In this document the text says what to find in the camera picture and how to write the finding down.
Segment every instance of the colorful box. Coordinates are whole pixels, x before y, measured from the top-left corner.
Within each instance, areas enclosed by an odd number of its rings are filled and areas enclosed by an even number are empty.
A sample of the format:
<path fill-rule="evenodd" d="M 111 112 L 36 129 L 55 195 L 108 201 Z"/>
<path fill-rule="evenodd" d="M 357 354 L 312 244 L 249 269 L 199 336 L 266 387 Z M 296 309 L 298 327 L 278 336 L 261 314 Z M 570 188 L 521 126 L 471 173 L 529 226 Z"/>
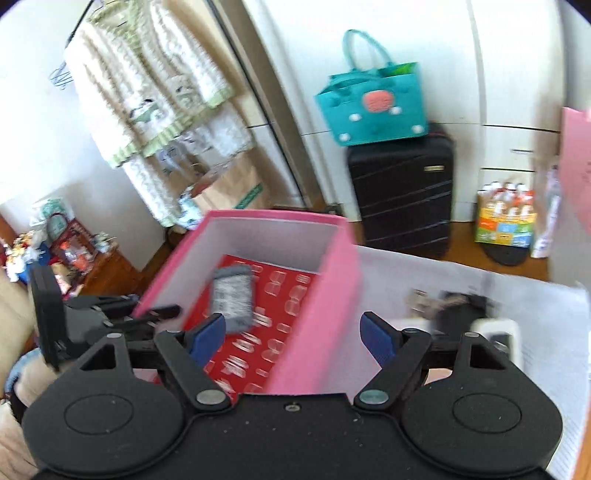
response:
<path fill-rule="evenodd" d="M 532 241 L 536 213 L 504 215 L 494 208 L 481 206 L 476 228 L 476 242 L 528 247 Z"/>

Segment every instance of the paper bag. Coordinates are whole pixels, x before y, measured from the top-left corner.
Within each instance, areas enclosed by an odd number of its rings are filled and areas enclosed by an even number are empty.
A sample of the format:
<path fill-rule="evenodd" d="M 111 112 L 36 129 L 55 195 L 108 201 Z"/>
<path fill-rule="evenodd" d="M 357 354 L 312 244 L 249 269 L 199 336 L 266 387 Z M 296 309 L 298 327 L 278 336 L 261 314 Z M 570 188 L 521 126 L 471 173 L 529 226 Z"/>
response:
<path fill-rule="evenodd" d="M 268 209 L 268 192 L 248 153 L 212 168 L 212 174 L 195 185 L 193 201 L 202 213 L 209 210 Z"/>

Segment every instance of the drawer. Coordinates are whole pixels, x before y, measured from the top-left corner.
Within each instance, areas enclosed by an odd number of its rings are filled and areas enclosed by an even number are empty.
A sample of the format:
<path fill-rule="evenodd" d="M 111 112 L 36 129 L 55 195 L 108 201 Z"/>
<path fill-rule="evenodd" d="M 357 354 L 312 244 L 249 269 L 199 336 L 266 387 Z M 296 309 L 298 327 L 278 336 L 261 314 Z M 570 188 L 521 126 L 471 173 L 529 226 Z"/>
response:
<path fill-rule="evenodd" d="M 520 170 L 499 170 L 497 168 L 483 168 L 478 175 L 478 188 L 493 181 L 504 183 L 510 181 L 513 183 L 525 183 L 528 187 L 534 187 L 534 171 Z"/>
<path fill-rule="evenodd" d="M 540 170 L 558 154 L 559 134 L 528 128 L 483 127 L 484 168 Z"/>

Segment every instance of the wardrobe door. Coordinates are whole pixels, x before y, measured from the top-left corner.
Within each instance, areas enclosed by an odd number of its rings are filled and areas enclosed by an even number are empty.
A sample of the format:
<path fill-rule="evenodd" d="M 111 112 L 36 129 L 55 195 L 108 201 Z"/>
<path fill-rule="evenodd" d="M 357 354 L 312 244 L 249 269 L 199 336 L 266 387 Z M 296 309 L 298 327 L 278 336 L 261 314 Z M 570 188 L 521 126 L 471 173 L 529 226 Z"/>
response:
<path fill-rule="evenodd" d="M 398 63 L 417 61 L 427 117 L 439 123 L 480 122 L 472 24 L 465 0 L 243 0 L 304 135 L 326 131 L 314 95 L 329 75 L 350 69 L 341 39 L 366 30 Z M 378 65 L 361 42 L 363 68 Z"/>
<path fill-rule="evenodd" d="M 485 125 L 560 130 L 564 51 L 556 0 L 469 0 L 482 53 Z"/>

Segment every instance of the teal bag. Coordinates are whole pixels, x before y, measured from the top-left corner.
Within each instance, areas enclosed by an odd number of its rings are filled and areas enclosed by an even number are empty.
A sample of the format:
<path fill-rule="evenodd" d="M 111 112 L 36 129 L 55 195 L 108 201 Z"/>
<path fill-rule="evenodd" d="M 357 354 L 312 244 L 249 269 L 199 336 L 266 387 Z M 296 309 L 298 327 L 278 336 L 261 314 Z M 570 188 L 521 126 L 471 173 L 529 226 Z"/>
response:
<path fill-rule="evenodd" d="M 350 50 L 353 35 L 373 46 L 386 66 L 359 70 Z M 428 133 L 417 63 L 395 64 L 380 43 L 360 30 L 345 32 L 343 53 L 351 71 L 331 75 L 328 86 L 316 95 L 339 145 L 350 147 Z"/>

